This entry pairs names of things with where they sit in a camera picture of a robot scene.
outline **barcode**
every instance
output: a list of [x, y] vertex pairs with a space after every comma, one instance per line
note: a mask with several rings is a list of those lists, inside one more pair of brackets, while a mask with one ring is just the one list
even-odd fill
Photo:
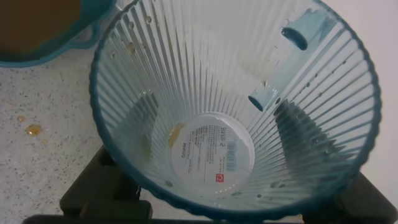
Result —
[[228, 142], [226, 145], [226, 170], [236, 170], [236, 143]]

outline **bowl bottom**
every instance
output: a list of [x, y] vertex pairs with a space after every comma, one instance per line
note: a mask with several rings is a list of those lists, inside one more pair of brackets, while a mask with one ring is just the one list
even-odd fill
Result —
[[177, 179], [202, 196], [233, 194], [247, 182], [254, 165], [250, 134], [221, 113], [202, 113], [178, 123], [169, 148]]

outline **white wall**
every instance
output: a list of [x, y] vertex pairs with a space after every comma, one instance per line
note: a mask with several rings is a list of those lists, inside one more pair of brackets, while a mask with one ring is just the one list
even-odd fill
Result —
[[358, 34], [382, 91], [382, 121], [362, 173], [398, 208], [398, 1], [323, 0]]

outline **plastic bowl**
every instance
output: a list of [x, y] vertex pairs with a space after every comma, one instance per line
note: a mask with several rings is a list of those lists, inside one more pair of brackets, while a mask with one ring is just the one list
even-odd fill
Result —
[[359, 172], [381, 119], [368, 52], [320, 1], [134, 1], [90, 78], [114, 160], [216, 220], [317, 206]]

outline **red logo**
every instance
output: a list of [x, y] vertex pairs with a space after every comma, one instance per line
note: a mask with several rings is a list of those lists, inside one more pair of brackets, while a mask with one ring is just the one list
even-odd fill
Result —
[[224, 174], [216, 174], [216, 182], [224, 182]]

